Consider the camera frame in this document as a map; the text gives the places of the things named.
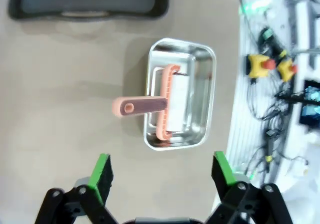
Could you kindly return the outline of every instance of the stainless steel container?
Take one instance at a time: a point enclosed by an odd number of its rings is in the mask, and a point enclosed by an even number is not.
[[[168,64],[180,65],[183,77],[172,85],[169,110],[174,111],[169,112],[169,119],[175,130],[170,141],[156,137],[157,114],[144,115],[144,141],[157,151],[201,145],[209,134],[214,103],[216,56],[211,48],[171,38],[159,40],[149,52],[147,96],[159,96],[162,69]]]

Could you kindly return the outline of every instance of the table surface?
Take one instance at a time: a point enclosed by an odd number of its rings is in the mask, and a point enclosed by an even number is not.
[[[107,207],[137,216],[205,220],[215,195],[212,156],[227,147],[238,68],[238,0],[170,0],[156,21],[16,22],[0,0],[0,223],[32,223],[46,191],[68,191],[110,153]],[[144,95],[148,51],[163,37],[209,45],[217,56],[212,125],[197,148],[156,152],[141,119],[111,113]],[[79,223],[88,223],[86,219]]]

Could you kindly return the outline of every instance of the pink brush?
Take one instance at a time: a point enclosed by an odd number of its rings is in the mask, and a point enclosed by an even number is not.
[[[112,112],[120,118],[159,112],[156,136],[163,141],[169,140],[172,137],[172,134],[167,132],[170,92],[173,74],[179,70],[180,66],[175,64],[170,64],[163,69],[159,97],[119,97],[112,104]]]

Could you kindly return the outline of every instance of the bolt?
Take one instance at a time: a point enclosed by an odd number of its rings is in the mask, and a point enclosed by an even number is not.
[[[274,190],[272,189],[272,187],[270,187],[269,185],[265,186],[265,189],[266,189],[266,191],[269,192],[269,193],[273,193],[273,192],[274,192]]]
[[[239,184],[238,184],[238,188],[239,188],[240,190],[245,190],[245,189],[246,189],[246,187],[245,187],[245,185],[244,185],[243,183],[239,183]]]
[[[59,196],[60,192],[59,191],[55,191],[54,193],[52,193],[52,196],[55,198],[57,196]]]
[[[84,194],[86,192],[86,188],[80,188],[79,193],[80,195]]]

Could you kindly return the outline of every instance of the metal tray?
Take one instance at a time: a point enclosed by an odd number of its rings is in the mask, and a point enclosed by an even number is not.
[[[172,133],[170,141],[161,141],[156,137],[157,114],[144,115],[144,141],[157,151],[202,144],[208,137],[212,118],[216,78],[216,56],[213,50],[205,45],[171,38],[164,38],[155,43],[149,52],[147,96],[159,96],[162,69],[168,64],[180,65],[179,74],[187,77],[185,85],[180,86],[180,90],[174,94],[182,96],[175,97],[169,104],[184,112],[183,116],[181,113],[176,116],[175,113],[169,112],[169,118],[177,119],[181,124],[179,130]]]
[[[58,18],[95,21],[115,17],[152,19],[163,16],[169,0],[10,0],[11,18]]]

